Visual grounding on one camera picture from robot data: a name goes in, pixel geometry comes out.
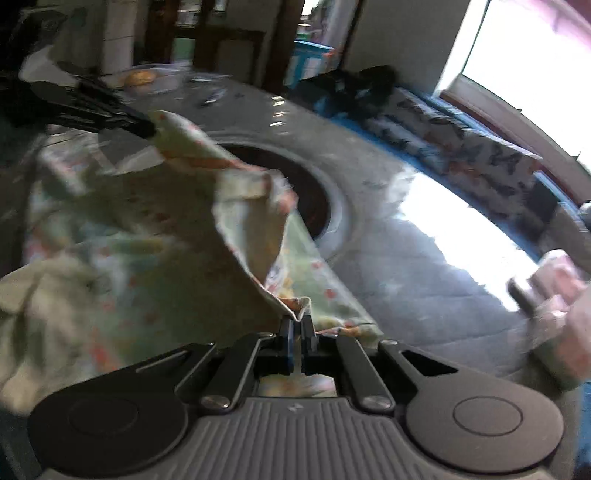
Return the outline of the butterfly pillow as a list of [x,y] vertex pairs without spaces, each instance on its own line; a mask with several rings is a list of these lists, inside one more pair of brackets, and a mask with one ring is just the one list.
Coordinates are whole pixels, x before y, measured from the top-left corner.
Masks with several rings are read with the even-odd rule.
[[394,88],[380,113],[363,127],[439,175],[460,151],[469,128],[404,88]]
[[517,226],[528,219],[526,200],[540,158],[495,135],[455,127],[445,143],[448,179],[491,216]]

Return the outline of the dark phone on table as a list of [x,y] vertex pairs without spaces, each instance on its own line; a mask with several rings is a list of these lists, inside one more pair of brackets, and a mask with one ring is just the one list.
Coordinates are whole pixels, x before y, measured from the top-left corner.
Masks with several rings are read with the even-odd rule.
[[507,283],[507,290],[526,315],[532,317],[535,314],[541,300],[537,291],[527,279],[511,278]]

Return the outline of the butterfly pillow right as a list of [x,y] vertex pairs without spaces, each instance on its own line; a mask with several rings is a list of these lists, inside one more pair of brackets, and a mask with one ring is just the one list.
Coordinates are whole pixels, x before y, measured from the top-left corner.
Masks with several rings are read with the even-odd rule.
[[517,226],[528,219],[526,200],[540,158],[495,135],[455,127],[445,143],[448,179],[491,216]]

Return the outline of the tissue pack front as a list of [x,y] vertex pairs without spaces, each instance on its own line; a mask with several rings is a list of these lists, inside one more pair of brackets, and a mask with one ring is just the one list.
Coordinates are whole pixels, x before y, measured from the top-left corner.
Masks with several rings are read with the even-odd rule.
[[534,308],[533,353],[565,390],[590,379],[590,282],[563,250],[546,253],[529,279]]

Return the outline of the grey cushion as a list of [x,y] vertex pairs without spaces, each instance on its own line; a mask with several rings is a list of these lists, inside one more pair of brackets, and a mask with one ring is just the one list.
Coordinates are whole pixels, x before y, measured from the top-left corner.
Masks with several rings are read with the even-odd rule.
[[556,206],[538,246],[543,253],[563,250],[579,269],[590,274],[590,231],[566,203],[559,202]]

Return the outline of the green floral child garment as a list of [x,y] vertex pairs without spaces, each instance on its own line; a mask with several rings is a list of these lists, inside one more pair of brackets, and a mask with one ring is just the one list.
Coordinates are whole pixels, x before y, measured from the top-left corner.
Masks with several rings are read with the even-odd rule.
[[245,163],[177,114],[112,165],[93,133],[52,136],[1,278],[1,404],[49,394],[182,345],[228,346],[310,315],[375,346],[381,330],[322,260],[283,174]]

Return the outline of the black bag on sofa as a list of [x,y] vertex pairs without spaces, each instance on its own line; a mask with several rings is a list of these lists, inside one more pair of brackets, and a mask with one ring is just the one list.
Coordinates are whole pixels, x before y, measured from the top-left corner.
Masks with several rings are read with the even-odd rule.
[[359,72],[335,69],[301,80],[291,100],[325,118],[377,115],[398,83],[398,73],[388,65]]

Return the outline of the clear plastic tray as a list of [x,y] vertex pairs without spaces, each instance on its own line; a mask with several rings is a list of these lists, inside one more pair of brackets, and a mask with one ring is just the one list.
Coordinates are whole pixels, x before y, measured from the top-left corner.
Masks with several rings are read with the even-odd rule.
[[103,75],[101,80],[121,96],[130,98],[167,93],[183,87],[212,84],[228,74],[194,70],[188,63],[144,64],[128,70]]

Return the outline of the blue cabinet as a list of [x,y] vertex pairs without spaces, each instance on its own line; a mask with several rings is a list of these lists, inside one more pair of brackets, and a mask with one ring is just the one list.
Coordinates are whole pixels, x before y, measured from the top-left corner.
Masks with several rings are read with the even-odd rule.
[[307,40],[295,40],[283,86],[294,89],[301,80],[317,76],[331,59],[334,48]]

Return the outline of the window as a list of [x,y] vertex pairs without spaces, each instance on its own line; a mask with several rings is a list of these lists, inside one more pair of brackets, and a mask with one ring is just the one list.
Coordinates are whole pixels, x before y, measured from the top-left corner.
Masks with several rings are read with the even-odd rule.
[[590,173],[590,27],[564,1],[490,1],[446,94],[556,169]]

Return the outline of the butterfly pillow left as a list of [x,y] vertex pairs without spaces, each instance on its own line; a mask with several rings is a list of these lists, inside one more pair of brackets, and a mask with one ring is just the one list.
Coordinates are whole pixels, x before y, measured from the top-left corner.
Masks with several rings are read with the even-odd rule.
[[394,88],[380,113],[363,127],[439,175],[460,151],[469,128],[404,88]]

